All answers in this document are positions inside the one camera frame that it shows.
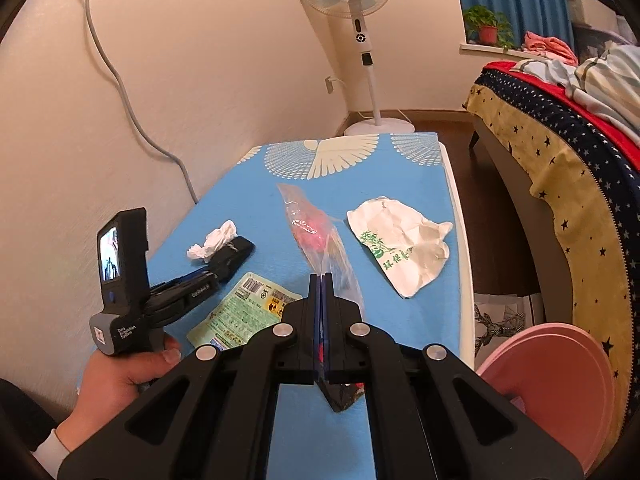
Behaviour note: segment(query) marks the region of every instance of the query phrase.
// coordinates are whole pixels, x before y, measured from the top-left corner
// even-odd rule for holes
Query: sleeve cuff
[[[53,478],[58,478],[60,465],[68,454],[69,451],[58,439],[56,430],[51,430],[50,435],[38,446],[33,456],[40,462],[40,465],[46,469],[47,473],[53,476]]]

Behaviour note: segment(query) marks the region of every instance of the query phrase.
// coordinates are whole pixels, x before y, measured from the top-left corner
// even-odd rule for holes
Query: pink plastic wrapper
[[[364,320],[364,301],[338,229],[324,211],[319,210],[298,186],[278,184],[291,233],[318,276],[330,272],[334,294],[353,301]]]

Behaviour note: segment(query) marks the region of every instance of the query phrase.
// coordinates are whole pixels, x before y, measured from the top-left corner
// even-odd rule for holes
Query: bed frame
[[[473,122],[476,131],[469,148],[473,149],[476,142],[482,140],[509,191],[536,266],[546,321],[571,324],[574,289],[569,265],[554,231],[553,212],[546,202],[530,195],[532,182],[529,175],[501,145],[484,121],[474,116]]]

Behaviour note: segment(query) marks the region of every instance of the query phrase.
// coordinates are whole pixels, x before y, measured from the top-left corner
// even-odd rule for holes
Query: gray cable
[[[89,5],[89,0],[84,0],[84,13],[86,15],[86,22],[89,25],[89,31],[91,32],[91,37],[94,39],[95,47],[98,49],[98,53],[100,53],[100,57],[104,61],[107,68],[113,74],[114,78],[116,78],[116,81],[118,82],[118,92],[120,93],[120,97],[122,98],[122,103],[124,104],[124,107],[127,110],[127,114],[131,118],[131,121],[133,122],[136,129],[138,130],[138,133],[142,136],[143,139],[146,140],[146,142],[149,143],[149,145],[153,149],[162,153],[164,156],[167,156],[180,167],[180,170],[184,175],[184,181],[186,182],[187,187],[189,188],[189,193],[191,195],[191,198],[193,198],[194,203],[197,204],[198,197],[196,196],[196,192],[193,190],[193,186],[191,185],[191,179],[189,178],[189,173],[187,172],[187,168],[184,167],[184,163],[173,153],[168,152],[167,150],[165,150],[164,148],[156,144],[153,141],[153,139],[151,139],[146,134],[146,132],[143,130],[142,126],[140,125],[140,122],[138,121],[138,118],[136,117],[136,114],[134,113],[133,108],[131,107],[131,102],[129,101],[129,96],[127,95],[127,90],[125,89],[124,83],[122,82],[122,78],[120,77],[120,74],[118,73],[116,68],[113,66],[109,58],[107,57],[106,53],[104,52],[104,49],[102,48],[102,44],[98,39],[98,34],[96,33],[95,27],[94,27],[94,20],[91,17],[91,8]]]

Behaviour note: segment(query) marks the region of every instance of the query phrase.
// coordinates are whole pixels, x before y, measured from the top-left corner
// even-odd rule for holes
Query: white wall
[[[330,137],[346,115],[299,0],[92,3],[141,122],[199,195],[251,146]],[[153,252],[192,207],[177,166],[136,138],[83,20],[82,0],[28,0],[0,44],[0,376],[61,406],[100,310],[97,229],[145,206]]]
[[[382,109],[462,110],[482,67],[497,57],[460,54],[460,0],[389,0],[367,16]],[[371,110],[349,20],[329,19],[349,110]]]

